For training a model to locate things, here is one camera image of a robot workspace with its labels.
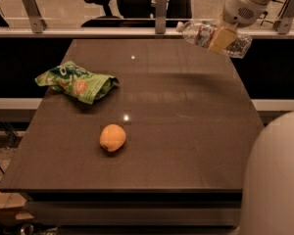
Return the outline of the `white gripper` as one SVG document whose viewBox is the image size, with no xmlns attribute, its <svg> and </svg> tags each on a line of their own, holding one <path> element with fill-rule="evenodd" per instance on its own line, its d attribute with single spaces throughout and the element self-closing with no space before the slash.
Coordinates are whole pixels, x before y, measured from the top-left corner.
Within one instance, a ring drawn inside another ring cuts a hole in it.
<svg viewBox="0 0 294 235">
<path fill-rule="evenodd" d="M 267 0 L 225 0 L 222 8 L 222 18 L 229 24 L 245 27 L 253 24 L 266 10 L 267 5 Z M 215 32 L 208 50 L 214 53 L 220 53 L 237 36 L 236 30 L 222 26 Z"/>
</svg>

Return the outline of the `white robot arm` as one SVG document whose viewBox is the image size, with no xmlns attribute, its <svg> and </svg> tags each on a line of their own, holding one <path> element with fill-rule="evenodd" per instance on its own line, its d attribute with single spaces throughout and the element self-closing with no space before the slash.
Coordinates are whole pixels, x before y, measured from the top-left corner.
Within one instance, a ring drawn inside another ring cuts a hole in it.
<svg viewBox="0 0 294 235">
<path fill-rule="evenodd" d="M 253 24 L 271 0 L 225 0 L 209 50 L 243 57 L 237 29 Z M 294 112 L 257 137 L 245 170 L 237 235 L 294 235 Z"/>
</svg>

